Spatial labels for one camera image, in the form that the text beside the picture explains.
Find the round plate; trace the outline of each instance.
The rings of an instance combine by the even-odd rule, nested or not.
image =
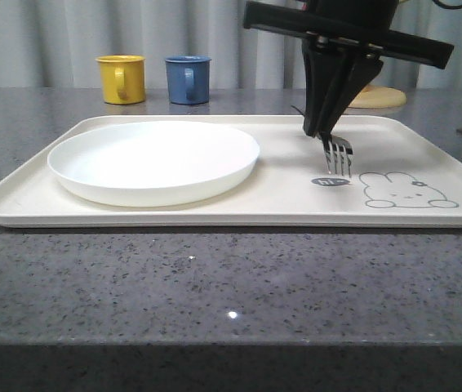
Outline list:
[[[221,194],[251,173],[260,147],[238,129],[191,121],[133,122],[71,137],[49,168],[70,192],[128,207],[189,203]]]

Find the mug handle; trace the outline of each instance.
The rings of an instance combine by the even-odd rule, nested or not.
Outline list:
[[[124,74],[124,68],[115,69],[115,82],[117,83],[117,93],[121,100],[127,98],[126,94],[126,75]]]
[[[188,100],[194,100],[195,98],[195,75],[191,68],[184,70],[185,77],[185,96]]]

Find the bunny drawing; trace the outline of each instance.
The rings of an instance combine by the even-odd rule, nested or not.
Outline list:
[[[386,174],[363,173],[360,181],[373,208],[456,208],[458,203],[448,200],[442,192],[428,186],[407,173],[392,171]]]

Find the cup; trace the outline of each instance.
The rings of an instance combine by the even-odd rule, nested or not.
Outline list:
[[[206,56],[166,58],[167,90],[173,104],[197,105],[209,101],[209,62]]]
[[[100,67],[104,102],[125,105],[146,99],[144,57],[116,55],[97,57],[96,60]]]

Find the curtain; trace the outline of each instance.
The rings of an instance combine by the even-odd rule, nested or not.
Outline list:
[[[301,7],[294,0],[263,2]],[[244,5],[245,0],[0,0],[0,87],[100,87],[95,58],[109,54],[144,56],[147,88],[166,87],[164,58],[183,54],[212,58],[211,88],[304,87],[300,40],[242,28]],[[374,84],[462,88],[462,10],[410,0],[398,7],[392,28],[453,43],[455,51],[445,70],[384,58]]]

